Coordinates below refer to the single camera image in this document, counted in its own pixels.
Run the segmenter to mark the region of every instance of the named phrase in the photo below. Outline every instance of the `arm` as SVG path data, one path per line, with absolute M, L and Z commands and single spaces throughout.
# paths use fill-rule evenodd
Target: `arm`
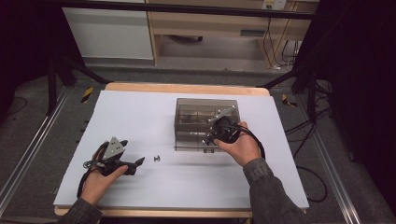
M 101 218 L 102 212 L 95 206 L 105 195 L 111 184 L 125 173 L 128 166 L 121 166 L 108 176 L 103 176 L 99 170 L 92 169 L 85 181 L 81 197 L 76 200 L 69 211 L 57 223 L 96 223 Z
M 255 223 L 304 223 L 304 214 L 286 195 L 281 181 L 276 178 L 262 158 L 256 141 L 241 133 L 233 144 L 215 141 L 244 169 L 250 185 L 250 206 Z

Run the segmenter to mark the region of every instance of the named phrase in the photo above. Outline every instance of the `white cabinet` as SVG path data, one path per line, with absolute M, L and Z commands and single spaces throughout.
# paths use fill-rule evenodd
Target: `white cabinet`
M 84 58 L 153 60 L 146 12 L 64 8 L 64 14 Z

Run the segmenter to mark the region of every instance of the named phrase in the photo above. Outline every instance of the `gray sleeve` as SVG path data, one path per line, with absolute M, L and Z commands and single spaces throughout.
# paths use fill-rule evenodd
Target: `gray sleeve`
M 99 209 L 79 198 L 57 223 L 95 224 L 101 216 Z
M 250 185 L 255 223 L 306 223 L 304 213 L 291 201 L 265 159 L 249 162 L 244 166 L 244 173 Z

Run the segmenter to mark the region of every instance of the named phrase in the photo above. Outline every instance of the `wooden table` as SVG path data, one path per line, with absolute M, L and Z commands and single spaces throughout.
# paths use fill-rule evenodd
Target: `wooden table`
M 149 91 L 194 94 L 261 95 L 269 96 L 263 88 L 240 86 L 199 86 L 181 84 L 119 83 L 106 86 L 105 91 Z M 70 207 L 55 206 L 55 214 L 63 216 Z M 252 217 L 251 211 L 239 210 L 160 210 L 160 209 L 101 209 L 104 217 Z

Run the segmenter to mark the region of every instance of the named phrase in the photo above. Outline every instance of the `white sheet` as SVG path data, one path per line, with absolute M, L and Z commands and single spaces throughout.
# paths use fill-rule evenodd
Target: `white sheet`
M 146 157 L 134 176 L 111 186 L 101 206 L 128 208 L 249 209 L 249 185 L 227 153 L 175 151 L 177 98 L 237 100 L 241 120 L 262 141 L 266 159 L 285 191 L 308 207 L 272 97 L 102 91 L 92 119 L 64 175 L 55 205 L 72 205 L 86 172 L 84 161 L 112 136 L 128 140 L 122 161 Z

